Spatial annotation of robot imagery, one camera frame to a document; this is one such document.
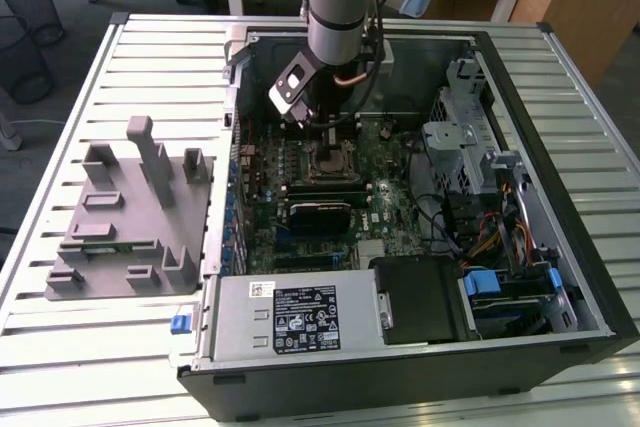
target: floor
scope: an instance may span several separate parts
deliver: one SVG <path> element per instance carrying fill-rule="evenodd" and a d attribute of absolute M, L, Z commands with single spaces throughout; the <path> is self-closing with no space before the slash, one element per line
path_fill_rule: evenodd
<path fill-rule="evenodd" d="M 0 109 L 10 120 L 64 121 L 73 107 L 113 12 L 207 13 L 203 0 L 178 5 L 174 0 L 54 0 L 66 38 L 43 50 L 57 86 L 41 102 L 17 106 L 0 91 Z M 300 0 L 245 0 L 247 15 L 296 15 Z M 217 6 L 226 13 L 224 1 Z M 8 9 L 0 5 L 0 15 Z M 640 155 L 640 36 L 632 34 L 596 87 L 603 102 L 636 154 Z M 0 227 L 18 228 L 53 152 L 62 126 L 51 123 L 16 125 L 24 142 L 18 152 L 0 147 Z M 0 266 L 12 237 L 0 234 Z"/>

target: robotic arm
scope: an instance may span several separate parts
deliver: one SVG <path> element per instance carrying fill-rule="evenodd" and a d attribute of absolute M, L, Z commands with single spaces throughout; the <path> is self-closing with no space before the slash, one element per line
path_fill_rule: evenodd
<path fill-rule="evenodd" d="M 381 17 L 379 9 L 388 3 L 402 14 L 419 17 L 430 0 L 375 0 L 378 27 L 369 29 L 377 35 L 366 38 L 363 33 L 367 22 L 368 0 L 308 0 L 308 45 L 289 63 L 269 90 L 269 97 L 280 114 L 300 128 L 310 125 L 329 128 L 330 124 L 317 124 L 316 110 L 308 105 L 306 89 L 316 75 L 322 71 L 336 73 L 338 87 L 351 87 L 370 78 L 371 87 L 377 77 L 377 69 L 383 56 Z M 370 67 L 352 79 L 341 80 L 337 73 L 359 56 L 371 58 Z"/>

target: wire mesh trash bin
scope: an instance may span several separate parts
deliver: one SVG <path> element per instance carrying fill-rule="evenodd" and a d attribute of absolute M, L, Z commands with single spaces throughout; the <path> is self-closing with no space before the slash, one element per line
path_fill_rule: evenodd
<path fill-rule="evenodd" d="M 40 46 L 51 45 L 64 37 L 64 28 L 53 0 L 5 0 L 14 15 L 26 19 L 31 36 Z"/>
<path fill-rule="evenodd" d="M 0 16 L 0 86 L 19 104 L 42 99 L 53 78 L 22 17 Z"/>

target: green circuit board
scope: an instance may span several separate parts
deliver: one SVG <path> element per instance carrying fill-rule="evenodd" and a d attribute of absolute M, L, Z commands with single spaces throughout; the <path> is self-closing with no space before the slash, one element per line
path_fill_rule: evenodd
<path fill-rule="evenodd" d="M 357 140 L 349 145 L 354 178 L 366 180 L 370 189 L 367 194 L 353 194 L 351 198 L 366 197 L 367 202 L 361 208 L 352 208 L 345 234 L 330 238 L 294 238 L 280 222 L 282 209 L 286 208 L 281 186 L 304 176 L 310 143 L 284 140 L 277 134 L 260 136 L 255 144 L 256 155 L 245 162 L 249 167 L 245 174 L 249 274 L 278 271 L 274 269 L 276 259 L 313 256 L 332 256 L 335 269 L 357 269 L 354 247 L 360 240 L 380 239 L 386 255 L 424 252 L 417 216 L 412 212 L 402 175 L 406 151 L 395 136 L 381 140 L 380 131 L 381 120 L 364 120 Z M 318 200 L 332 198 L 319 195 Z"/>

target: warning label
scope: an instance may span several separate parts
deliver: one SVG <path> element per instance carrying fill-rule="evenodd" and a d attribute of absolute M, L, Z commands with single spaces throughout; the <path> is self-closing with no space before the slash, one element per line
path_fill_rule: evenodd
<path fill-rule="evenodd" d="M 276 354 L 340 348 L 336 286 L 273 291 L 273 350 Z"/>

